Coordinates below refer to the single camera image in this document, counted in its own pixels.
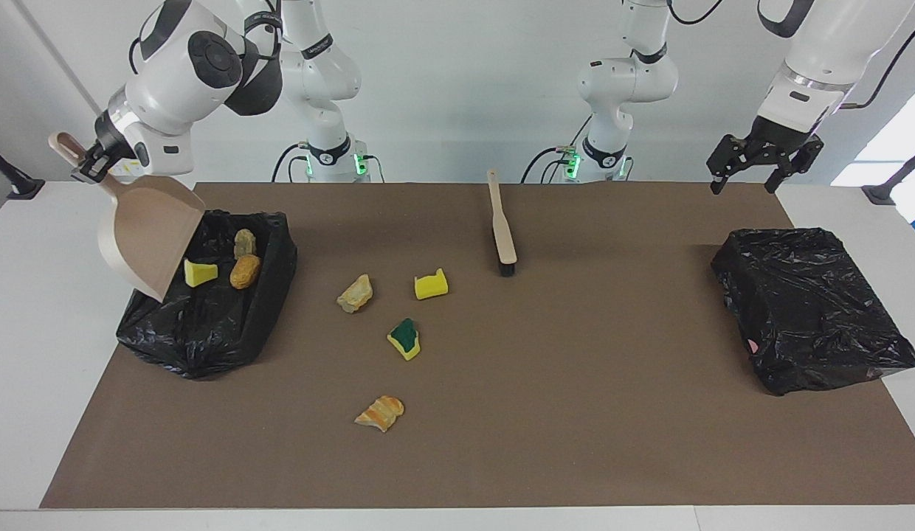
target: wooden brush handle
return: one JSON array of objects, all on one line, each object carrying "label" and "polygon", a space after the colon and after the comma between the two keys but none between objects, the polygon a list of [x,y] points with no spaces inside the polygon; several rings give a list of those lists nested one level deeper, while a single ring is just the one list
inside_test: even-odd
[{"label": "wooden brush handle", "polygon": [[497,170],[487,172],[487,185],[491,190],[491,207],[494,207],[494,214],[504,212],[504,205],[500,200],[500,179],[497,178]]}]

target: sponge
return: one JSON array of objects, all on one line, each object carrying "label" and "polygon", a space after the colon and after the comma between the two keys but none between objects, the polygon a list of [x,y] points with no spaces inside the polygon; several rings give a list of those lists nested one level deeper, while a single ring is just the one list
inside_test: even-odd
[{"label": "sponge", "polygon": [[415,322],[411,319],[405,319],[399,323],[394,330],[389,332],[386,339],[389,339],[393,347],[396,347],[405,361],[411,361],[421,352],[421,345],[418,344],[418,330],[415,329]]},{"label": "sponge", "polygon": [[184,269],[188,287],[203,285],[218,278],[218,266],[215,263],[192,263],[185,259]]},{"label": "sponge", "polygon": [[419,300],[430,299],[432,296],[447,295],[448,279],[444,276],[444,270],[438,268],[438,271],[424,278],[415,277],[415,296]]}]

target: dustpan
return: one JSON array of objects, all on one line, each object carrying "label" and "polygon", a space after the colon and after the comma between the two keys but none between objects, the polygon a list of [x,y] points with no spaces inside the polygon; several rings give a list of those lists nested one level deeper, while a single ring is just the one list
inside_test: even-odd
[{"label": "dustpan", "polygon": [[[86,154],[66,132],[47,142],[74,166]],[[107,173],[97,186],[112,199],[97,232],[100,253],[134,288],[161,302],[198,228],[204,202],[171,177],[148,175],[123,184]]]}]

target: rock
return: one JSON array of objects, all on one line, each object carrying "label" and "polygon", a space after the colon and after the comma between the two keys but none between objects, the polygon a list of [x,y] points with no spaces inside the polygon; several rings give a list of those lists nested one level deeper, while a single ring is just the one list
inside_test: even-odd
[{"label": "rock", "polygon": [[235,235],[235,260],[248,254],[258,255],[258,239],[254,232],[241,229]]},{"label": "rock", "polygon": [[383,395],[373,402],[369,409],[363,411],[354,422],[361,426],[375,426],[382,433],[389,431],[396,419],[404,413],[404,404],[396,397]]},{"label": "rock", "polygon": [[261,274],[261,259],[253,254],[245,254],[238,258],[235,267],[231,270],[231,286],[234,289],[245,289],[255,283]]},{"label": "rock", "polygon": [[336,298],[336,304],[342,307],[343,312],[355,313],[372,298],[373,285],[369,282],[369,275],[360,275],[353,285]]}]

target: black plastic bag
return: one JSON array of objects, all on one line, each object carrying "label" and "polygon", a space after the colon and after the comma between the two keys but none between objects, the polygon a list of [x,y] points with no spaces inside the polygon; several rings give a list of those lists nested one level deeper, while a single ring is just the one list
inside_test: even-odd
[{"label": "black plastic bag", "polygon": [[[261,259],[258,281],[243,290],[232,288],[228,280],[239,229],[255,233]],[[185,258],[217,263],[218,279],[188,287],[179,265],[164,302],[134,291],[117,340],[139,359],[190,379],[254,362],[277,322],[297,268],[297,247],[286,216],[205,212]]]},{"label": "black plastic bag", "polygon": [[711,265],[772,393],[838,389],[915,367],[913,346],[831,232],[731,232]]}]

